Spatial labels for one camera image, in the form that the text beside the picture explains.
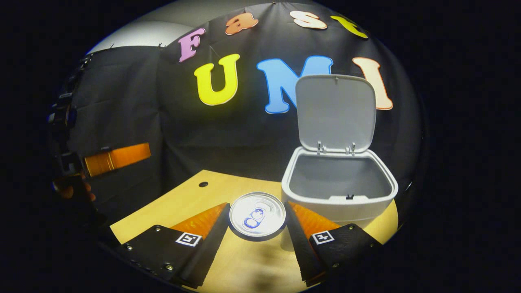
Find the blue letter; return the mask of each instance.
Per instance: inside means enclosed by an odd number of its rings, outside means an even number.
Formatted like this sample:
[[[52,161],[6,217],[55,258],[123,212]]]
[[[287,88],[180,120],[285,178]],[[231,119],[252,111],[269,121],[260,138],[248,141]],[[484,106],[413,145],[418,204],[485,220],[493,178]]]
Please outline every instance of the blue letter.
[[[286,113],[290,105],[282,98],[282,90],[286,92],[293,105],[296,107],[295,86],[297,80],[306,75],[331,74],[333,60],[324,56],[310,56],[304,62],[302,73],[297,76],[291,68],[281,59],[268,59],[257,64],[257,69],[264,71],[268,84],[269,104],[266,112],[269,114]]]

